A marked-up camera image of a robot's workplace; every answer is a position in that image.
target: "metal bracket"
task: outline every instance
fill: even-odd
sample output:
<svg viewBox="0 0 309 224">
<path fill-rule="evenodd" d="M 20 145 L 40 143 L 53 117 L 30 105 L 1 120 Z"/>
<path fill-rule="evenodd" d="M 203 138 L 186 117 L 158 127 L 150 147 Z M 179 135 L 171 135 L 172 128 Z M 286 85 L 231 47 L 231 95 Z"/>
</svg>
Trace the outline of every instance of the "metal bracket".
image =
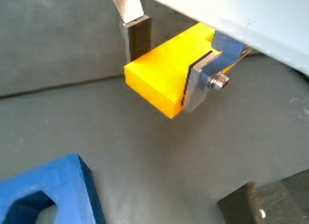
<svg viewBox="0 0 309 224">
<path fill-rule="evenodd" d="M 151 18 L 143 14 L 140 0 L 113 0 L 123 20 L 127 62 L 151 50 Z"/>
<path fill-rule="evenodd" d="M 228 77 L 222 74 L 224 69 L 231 67 L 251 50 L 242 42 L 220 32 L 215 33 L 211 45 L 220 53 L 208 52 L 188 68 L 182 100 L 187 112 L 192 112 L 204 101 L 208 89 L 220 91 L 226 87 Z"/>
<path fill-rule="evenodd" d="M 0 182 L 0 223 L 32 224 L 57 206 L 55 224 L 104 224 L 91 170 L 76 154 Z"/>
</svg>

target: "yellow block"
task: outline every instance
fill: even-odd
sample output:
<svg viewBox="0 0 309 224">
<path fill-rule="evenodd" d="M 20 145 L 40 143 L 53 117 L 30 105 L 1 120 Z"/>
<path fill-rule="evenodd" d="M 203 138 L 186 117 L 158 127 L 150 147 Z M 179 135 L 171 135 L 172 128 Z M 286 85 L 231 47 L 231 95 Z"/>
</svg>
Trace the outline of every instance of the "yellow block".
<svg viewBox="0 0 309 224">
<path fill-rule="evenodd" d="M 124 66 L 125 81 L 141 97 L 172 118 L 180 101 L 190 65 L 210 51 L 215 30 L 198 23 Z"/>
</svg>

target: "black object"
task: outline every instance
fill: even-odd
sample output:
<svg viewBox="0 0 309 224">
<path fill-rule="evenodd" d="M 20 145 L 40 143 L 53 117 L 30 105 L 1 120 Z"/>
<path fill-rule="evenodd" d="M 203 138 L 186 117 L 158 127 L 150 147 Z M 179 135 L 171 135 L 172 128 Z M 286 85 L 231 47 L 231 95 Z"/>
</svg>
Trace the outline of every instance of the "black object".
<svg viewBox="0 0 309 224">
<path fill-rule="evenodd" d="M 147 15 L 124 24 L 128 61 L 136 60 L 151 50 L 151 24 L 152 19 Z"/>
<path fill-rule="evenodd" d="M 244 184 L 218 207 L 227 224 L 307 224 L 309 170 L 258 189 Z"/>
</svg>

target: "screw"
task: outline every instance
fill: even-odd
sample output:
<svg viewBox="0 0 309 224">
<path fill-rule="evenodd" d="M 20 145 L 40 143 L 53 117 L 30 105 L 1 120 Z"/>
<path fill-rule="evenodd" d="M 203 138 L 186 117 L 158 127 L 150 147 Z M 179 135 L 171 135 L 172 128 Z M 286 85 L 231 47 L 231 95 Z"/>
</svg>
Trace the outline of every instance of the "screw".
<svg viewBox="0 0 309 224">
<path fill-rule="evenodd" d="M 220 91 L 224 89 L 227 84 L 228 84 L 228 77 L 219 73 L 215 76 L 212 76 L 212 78 L 210 79 L 207 87 L 216 91 Z"/>
</svg>

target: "blue block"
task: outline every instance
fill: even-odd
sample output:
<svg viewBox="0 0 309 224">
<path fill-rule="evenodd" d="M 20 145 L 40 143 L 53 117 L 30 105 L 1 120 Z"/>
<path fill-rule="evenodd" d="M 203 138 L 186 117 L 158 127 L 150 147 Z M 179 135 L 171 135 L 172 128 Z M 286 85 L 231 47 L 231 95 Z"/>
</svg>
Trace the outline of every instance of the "blue block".
<svg viewBox="0 0 309 224">
<path fill-rule="evenodd" d="M 34 224 L 53 204 L 55 224 L 105 224 L 91 170 L 77 154 L 0 182 L 1 224 Z"/>
</svg>

